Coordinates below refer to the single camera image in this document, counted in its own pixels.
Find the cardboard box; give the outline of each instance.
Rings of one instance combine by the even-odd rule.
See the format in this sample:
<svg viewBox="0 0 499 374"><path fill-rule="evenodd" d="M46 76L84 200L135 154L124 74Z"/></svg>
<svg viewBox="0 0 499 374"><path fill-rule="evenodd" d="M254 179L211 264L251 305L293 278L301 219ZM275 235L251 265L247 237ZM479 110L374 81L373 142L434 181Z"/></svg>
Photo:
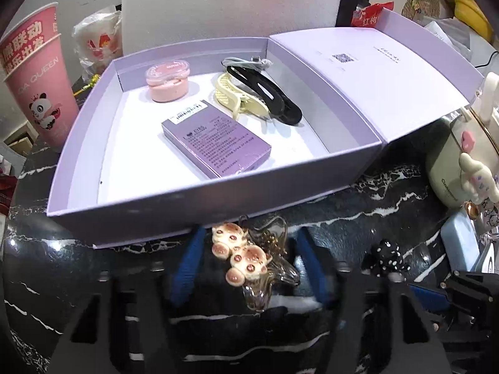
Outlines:
<svg viewBox="0 0 499 374"><path fill-rule="evenodd" d="M390 11L378 23L377 30L184 42L114 60L68 137L48 216L77 239L106 247L262 214L345 188L383 145L468 104L482 81L426 29ZM257 170L210 180L168 145L161 122L176 104L152 102L144 74L160 62L187 60L191 85L183 99L213 104L213 80L228 56L271 59L268 76L301 108L303 120L289 127L241 116L272 146L270 158Z"/></svg>

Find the pink paper cup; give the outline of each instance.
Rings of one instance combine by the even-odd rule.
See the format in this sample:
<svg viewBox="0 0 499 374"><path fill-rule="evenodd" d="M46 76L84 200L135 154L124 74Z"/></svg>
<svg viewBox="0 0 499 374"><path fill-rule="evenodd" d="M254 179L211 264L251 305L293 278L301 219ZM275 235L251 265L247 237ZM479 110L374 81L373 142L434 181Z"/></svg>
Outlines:
<svg viewBox="0 0 499 374"><path fill-rule="evenodd" d="M56 151L62 150L78 115L59 36L32 52L4 80L26 118Z"/></svg>
<svg viewBox="0 0 499 374"><path fill-rule="evenodd" d="M38 8L0 40L0 63L7 75L58 34L56 8L57 3Z"/></svg>

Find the pink jar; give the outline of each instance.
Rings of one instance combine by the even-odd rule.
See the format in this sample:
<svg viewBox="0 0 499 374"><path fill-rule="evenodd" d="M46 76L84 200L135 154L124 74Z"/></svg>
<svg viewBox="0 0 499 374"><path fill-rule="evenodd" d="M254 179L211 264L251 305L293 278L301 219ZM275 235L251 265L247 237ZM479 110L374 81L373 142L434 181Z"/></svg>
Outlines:
<svg viewBox="0 0 499 374"><path fill-rule="evenodd" d="M185 60L174 60L156 65L146 71L146 80L151 98L167 103L183 97L189 91L187 77L191 70Z"/></svg>

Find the red plastic bag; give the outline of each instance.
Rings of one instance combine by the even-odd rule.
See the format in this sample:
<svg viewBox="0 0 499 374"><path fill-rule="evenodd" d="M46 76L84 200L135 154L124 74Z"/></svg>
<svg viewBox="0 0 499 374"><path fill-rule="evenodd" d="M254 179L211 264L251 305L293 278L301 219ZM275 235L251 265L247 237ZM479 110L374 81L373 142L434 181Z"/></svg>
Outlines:
<svg viewBox="0 0 499 374"><path fill-rule="evenodd" d="M17 178L13 175L0 175L0 213L8 216Z"/></svg>
<svg viewBox="0 0 499 374"><path fill-rule="evenodd" d="M393 10L394 3L390 1L384 4L373 4L361 10L354 11L352 17L352 27L374 28L378 22L379 15L383 8Z"/></svg>

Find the black hair claw clip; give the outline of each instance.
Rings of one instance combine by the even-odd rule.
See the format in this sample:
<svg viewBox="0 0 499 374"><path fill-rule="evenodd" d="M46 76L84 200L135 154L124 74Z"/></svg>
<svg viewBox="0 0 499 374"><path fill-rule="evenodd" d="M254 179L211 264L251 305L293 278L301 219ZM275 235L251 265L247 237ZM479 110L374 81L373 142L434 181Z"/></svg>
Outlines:
<svg viewBox="0 0 499 374"><path fill-rule="evenodd" d="M253 69L228 66L227 72L257 93L267 105L273 117L287 125L301 121L301 109L291 101L275 83Z"/></svg>

